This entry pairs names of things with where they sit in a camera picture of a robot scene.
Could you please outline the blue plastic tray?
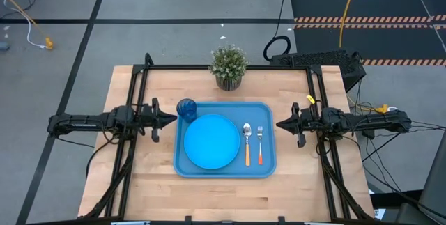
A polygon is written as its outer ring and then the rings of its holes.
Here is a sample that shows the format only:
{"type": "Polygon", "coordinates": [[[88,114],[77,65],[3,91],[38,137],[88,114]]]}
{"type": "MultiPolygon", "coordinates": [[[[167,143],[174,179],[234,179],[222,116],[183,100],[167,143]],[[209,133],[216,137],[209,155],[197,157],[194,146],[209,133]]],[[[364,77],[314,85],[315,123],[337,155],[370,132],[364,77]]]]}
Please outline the blue plastic tray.
{"type": "Polygon", "coordinates": [[[227,166],[208,170],[193,164],[183,146],[187,123],[178,116],[176,137],[174,139],[174,162],[176,173],[184,178],[267,178],[276,169],[277,154],[272,111],[262,102],[197,102],[197,119],[206,114],[218,114],[230,119],[240,135],[240,150],[236,158],[227,166]],[[245,166],[245,137],[243,125],[249,123],[252,135],[249,138],[251,165],[245,166]],[[262,152],[263,164],[259,164],[259,140],[257,127],[263,127],[262,152]]]}

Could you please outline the round blue plate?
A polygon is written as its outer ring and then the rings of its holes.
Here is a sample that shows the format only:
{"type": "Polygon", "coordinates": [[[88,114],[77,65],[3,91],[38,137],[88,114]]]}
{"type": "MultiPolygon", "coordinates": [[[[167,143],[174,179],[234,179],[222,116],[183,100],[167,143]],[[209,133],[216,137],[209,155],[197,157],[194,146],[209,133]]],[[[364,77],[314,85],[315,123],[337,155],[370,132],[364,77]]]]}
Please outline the round blue plate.
{"type": "Polygon", "coordinates": [[[216,170],[236,158],[240,150],[240,135],[227,117],[206,114],[188,126],[183,146],[193,164],[202,169],[216,170]]]}

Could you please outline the fork with orange handle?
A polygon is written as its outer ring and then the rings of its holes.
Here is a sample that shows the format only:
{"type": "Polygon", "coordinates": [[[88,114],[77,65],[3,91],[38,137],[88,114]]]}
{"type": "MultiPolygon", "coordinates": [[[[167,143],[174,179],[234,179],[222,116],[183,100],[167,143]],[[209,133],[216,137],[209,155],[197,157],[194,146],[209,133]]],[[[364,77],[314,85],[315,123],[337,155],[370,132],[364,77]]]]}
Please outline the fork with orange handle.
{"type": "Polygon", "coordinates": [[[259,164],[263,164],[263,152],[262,152],[262,139],[263,139],[263,127],[257,127],[257,137],[259,140],[259,164]]]}

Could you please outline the black aluminium table frame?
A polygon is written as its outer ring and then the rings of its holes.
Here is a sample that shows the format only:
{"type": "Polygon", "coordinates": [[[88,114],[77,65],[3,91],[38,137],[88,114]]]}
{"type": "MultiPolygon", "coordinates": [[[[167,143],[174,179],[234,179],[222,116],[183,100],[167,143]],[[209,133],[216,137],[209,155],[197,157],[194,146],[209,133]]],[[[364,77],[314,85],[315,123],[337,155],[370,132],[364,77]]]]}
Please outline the black aluminium table frame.
{"type": "MultiPolygon", "coordinates": [[[[151,69],[148,71],[144,102],[157,97],[160,108],[176,114],[182,98],[198,101],[264,102],[276,122],[288,118],[291,105],[308,107],[307,74],[262,65],[247,70],[241,87],[221,91],[204,69],[151,69]]],[[[316,134],[306,133],[307,144],[298,148],[297,138],[274,127],[277,167],[267,178],[184,178],[174,170],[176,123],[160,131],[160,142],[151,140],[151,131],[135,143],[134,164],[125,219],[153,221],[256,221],[277,222],[283,216],[292,222],[330,220],[321,159],[315,151],[316,134]]],[[[93,159],[78,215],[86,215],[108,188],[117,146],[107,145],[93,159]]],[[[373,208],[357,145],[349,139],[337,142],[344,184],[368,215],[373,208]]]]}

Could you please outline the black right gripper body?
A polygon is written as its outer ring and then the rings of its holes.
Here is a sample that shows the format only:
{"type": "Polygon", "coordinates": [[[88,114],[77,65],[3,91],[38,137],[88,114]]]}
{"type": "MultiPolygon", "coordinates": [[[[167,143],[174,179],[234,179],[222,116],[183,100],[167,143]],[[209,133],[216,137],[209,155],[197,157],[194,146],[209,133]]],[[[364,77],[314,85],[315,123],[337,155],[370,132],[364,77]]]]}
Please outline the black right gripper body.
{"type": "Polygon", "coordinates": [[[291,111],[293,117],[293,134],[296,134],[298,136],[298,148],[303,148],[306,144],[306,138],[303,132],[316,131],[320,126],[322,126],[322,124],[320,123],[320,120],[313,114],[310,108],[301,109],[297,102],[294,102],[292,104],[291,111]]]}

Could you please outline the dark grey bin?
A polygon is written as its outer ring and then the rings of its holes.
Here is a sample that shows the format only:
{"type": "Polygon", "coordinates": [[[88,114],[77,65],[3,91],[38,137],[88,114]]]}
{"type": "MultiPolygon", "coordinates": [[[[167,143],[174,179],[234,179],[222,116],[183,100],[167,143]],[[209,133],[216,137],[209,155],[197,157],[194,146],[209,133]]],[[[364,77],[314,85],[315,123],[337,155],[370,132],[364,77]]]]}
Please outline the dark grey bin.
{"type": "Polygon", "coordinates": [[[445,216],[433,214],[422,206],[404,203],[397,215],[397,223],[410,225],[446,225],[446,138],[442,138],[431,170],[419,199],[420,204],[445,216]]]}

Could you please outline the black perforated computer tower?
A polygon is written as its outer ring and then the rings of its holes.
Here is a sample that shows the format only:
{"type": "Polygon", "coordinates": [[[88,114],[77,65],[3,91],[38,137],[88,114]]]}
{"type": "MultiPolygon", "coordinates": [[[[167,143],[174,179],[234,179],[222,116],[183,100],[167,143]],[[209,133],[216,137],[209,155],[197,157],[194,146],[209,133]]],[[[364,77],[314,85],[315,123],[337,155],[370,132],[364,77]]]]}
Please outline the black perforated computer tower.
{"type": "Polygon", "coordinates": [[[282,54],[272,57],[271,65],[285,67],[338,66],[344,83],[344,89],[349,92],[365,75],[358,52],[349,53],[345,49],[329,52],[307,54],[282,54]]]}

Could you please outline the black mat with hazard stripes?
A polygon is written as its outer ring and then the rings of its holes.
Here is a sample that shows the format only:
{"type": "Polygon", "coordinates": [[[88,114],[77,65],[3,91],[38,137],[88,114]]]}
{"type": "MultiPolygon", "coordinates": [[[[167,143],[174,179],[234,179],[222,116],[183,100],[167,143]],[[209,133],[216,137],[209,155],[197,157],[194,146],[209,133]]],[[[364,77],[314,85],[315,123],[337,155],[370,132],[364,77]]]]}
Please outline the black mat with hazard stripes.
{"type": "Polygon", "coordinates": [[[297,23],[446,22],[446,0],[291,0],[297,23]]]}
{"type": "Polygon", "coordinates": [[[446,66],[446,49],[427,24],[298,24],[299,53],[345,49],[358,52],[364,65],[446,66]]]}

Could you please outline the dark blue ribbed cup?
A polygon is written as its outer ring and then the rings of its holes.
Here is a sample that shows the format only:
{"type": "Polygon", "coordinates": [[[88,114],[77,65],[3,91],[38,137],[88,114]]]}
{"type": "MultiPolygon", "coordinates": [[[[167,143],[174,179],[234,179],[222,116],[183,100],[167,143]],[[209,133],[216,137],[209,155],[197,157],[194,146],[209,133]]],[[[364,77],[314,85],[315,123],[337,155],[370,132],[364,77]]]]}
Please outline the dark blue ribbed cup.
{"type": "Polygon", "coordinates": [[[176,106],[176,111],[187,123],[192,123],[197,119],[197,104],[190,98],[180,100],[176,106]]]}

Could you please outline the spoon with orange handle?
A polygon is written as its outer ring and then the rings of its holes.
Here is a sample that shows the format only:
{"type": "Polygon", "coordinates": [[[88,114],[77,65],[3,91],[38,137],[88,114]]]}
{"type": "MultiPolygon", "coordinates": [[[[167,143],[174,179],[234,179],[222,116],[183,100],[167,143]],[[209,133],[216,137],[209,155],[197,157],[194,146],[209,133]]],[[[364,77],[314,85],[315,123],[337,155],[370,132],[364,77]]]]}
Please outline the spoon with orange handle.
{"type": "Polygon", "coordinates": [[[245,166],[251,165],[249,138],[252,135],[252,128],[249,123],[243,125],[243,136],[245,137],[245,166]]]}

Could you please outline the potted plant in ribbed pot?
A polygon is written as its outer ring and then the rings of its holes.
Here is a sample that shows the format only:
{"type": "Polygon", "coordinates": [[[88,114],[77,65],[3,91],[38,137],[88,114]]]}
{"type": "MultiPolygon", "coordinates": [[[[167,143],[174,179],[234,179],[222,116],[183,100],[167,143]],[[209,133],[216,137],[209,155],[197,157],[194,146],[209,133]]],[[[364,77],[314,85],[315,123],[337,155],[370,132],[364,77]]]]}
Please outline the potted plant in ribbed pot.
{"type": "Polygon", "coordinates": [[[249,64],[245,52],[235,45],[227,45],[218,47],[211,54],[213,62],[208,69],[215,76],[217,86],[223,91],[236,90],[249,64]]]}

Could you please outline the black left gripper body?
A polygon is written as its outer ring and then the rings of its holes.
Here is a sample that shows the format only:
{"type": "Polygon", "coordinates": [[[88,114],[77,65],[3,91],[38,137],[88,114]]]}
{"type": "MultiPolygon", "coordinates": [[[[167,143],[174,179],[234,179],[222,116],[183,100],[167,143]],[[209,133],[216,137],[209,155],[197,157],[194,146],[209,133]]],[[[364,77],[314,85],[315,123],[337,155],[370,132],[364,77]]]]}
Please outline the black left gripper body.
{"type": "Polygon", "coordinates": [[[139,113],[139,133],[146,135],[145,128],[151,127],[151,139],[153,142],[160,141],[158,130],[160,129],[159,112],[160,105],[157,98],[152,99],[152,104],[143,104],[139,113]]]}

